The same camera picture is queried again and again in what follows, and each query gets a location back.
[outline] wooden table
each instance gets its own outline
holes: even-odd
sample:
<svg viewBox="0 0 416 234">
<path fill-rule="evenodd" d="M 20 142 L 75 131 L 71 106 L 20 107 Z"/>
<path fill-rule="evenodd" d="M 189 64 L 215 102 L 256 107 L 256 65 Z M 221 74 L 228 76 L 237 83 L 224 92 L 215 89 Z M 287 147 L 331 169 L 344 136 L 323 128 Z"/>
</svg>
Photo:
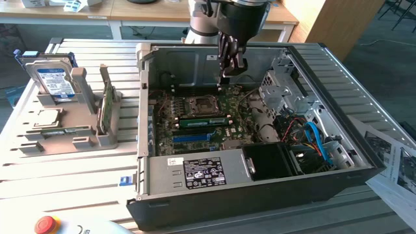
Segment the wooden table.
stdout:
<svg viewBox="0 0 416 234">
<path fill-rule="evenodd" d="M 79 13 L 64 12 L 63 6 L 24 8 L 20 0 L 0 1 L 0 23 L 105 25 L 113 39 L 121 39 L 121 26 L 188 27 L 188 0 L 133 4 L 127 0 L 104 0 Z M 279 4 L 272 4 L 264 30 L 256 41 L 288 42 L 297 19 Z"/>
</svg>

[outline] slotted metal table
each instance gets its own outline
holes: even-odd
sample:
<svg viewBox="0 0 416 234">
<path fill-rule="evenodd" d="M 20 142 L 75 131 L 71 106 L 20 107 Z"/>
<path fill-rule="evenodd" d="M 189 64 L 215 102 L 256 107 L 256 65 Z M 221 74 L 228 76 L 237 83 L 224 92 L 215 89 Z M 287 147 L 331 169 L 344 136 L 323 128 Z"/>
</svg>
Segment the slotted metal table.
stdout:
<svg viewBox="0 0 416 234">
<path fill-rule="evenodd" d="M 99 66 L 109 66 L 112 84 L 123 93 L 119 147 L 64 155 L 19 157 L 3 151 L 0 163 L 0 210 L 28 207 L 59 215 L 111 220 L 135 233 L 137 225 L 125 208 L 133 187 L 117 187 L 121 176 L 135 173 L 140 77 L 135 47 L 141 40 L 64 39 L 47 53 L 76 54 L 93 91 L 104 84 Z M 344 112 L 412 147 L 416 144 L 329 50 L 316 43 L 292 44 L 333 95 Z M 36 103 L 31 81 L 0 135 L 5 142 L 16 133 Z M 348 188 L 329 201 L 187 225 L 152 233 L 413 233 L 367 185 Z"/>
</svg>

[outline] circuit board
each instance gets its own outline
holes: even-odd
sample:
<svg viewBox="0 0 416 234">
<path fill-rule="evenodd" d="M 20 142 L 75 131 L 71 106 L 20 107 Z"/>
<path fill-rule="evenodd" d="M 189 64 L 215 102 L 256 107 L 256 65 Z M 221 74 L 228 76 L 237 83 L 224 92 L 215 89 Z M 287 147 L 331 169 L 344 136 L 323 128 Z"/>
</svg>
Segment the circuit board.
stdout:
<svg viewBox="0 0 416 234">
<path fill-rule="evenodd" d="M 252 134 L 247 132 L 245 123 L 239 118 L 237 105 L 245 92 L 240 92 L 235 86 L 221 87 L 217 95 L 195 97 L 167 96 L 157 100 L 156 106 L 163 106 L 161 111 L 153 112 L 156 120 L 156 156 L 199 153 L 224 149 L 224 142 L 239 142 L 240 144 L 253 143 Z M 184 107 L 179 109 L 177 103 L 183 102 Z M 177 119 L 187 119 L 183 122 L 192 124 L 192 127 L 183 129 L 184 124 L 176 124 Z M 204 118 L 223 119 L 225 126 L 208 125 Z M 195 126 L 195 123 L 205 123 L 204 126 Z M 176 138 L 181 131 L 188 132 L 189 137 Z"/>
</svg>

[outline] red emergency stop button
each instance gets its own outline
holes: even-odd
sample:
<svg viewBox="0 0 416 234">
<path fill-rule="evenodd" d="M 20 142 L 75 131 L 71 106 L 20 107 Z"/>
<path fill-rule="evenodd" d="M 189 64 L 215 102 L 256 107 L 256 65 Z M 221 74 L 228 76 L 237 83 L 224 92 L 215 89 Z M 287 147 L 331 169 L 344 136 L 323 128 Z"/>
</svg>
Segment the red emergency stop button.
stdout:
<svg viewBox="0 0 416 234">
<path fill-rule="evenodd" d="M 57 221 L 51 216 L 44 216 L 37 220 L 35 232 L 37 234 L 48 234 L 55 230 Z"/>
</svg>

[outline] floor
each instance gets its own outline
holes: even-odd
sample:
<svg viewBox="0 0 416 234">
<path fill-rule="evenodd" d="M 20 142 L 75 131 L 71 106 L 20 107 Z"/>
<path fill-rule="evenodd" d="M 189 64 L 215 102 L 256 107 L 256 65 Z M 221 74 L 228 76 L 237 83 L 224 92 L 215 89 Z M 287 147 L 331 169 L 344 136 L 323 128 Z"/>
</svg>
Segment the floor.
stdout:
<svg viewBox="0 0 416 234">
<path fill-rule="evenodd" d="M 395 119 L 399 122 L 407 121 L 416 127 L 413 118 L 416 46 L 388 41 L 360 45 L 377 39 L 416 43 L 416 33 L 411 32 L 416 22 L 405 19 L 395 31 L 391 31 L 399 16 L 388 12 L 381 20 L 377 20 L 377 17 L 359 39 L 344 64 Z M 28 50 L 44 51 L 52 37 L 111 39 L 111 31 L 105 26 L 19 25 L 17 28 Z M 123 38 L 144 39 L 148 36 L 148 39 L 179 39 L 184 36 L 183 28 L 156 27 L 153 30 L 153 27 L 145 27 L 135 30 L 141 36 L 135 36 L 129 27 L 123 27 Z M 4 87 L 24 85 L 29 79 L 13 58 L 4 55 L 0 57 L 0 79 L 0 129 L 3 129 L 12 112 L 4 99 Z"/>
</svg>

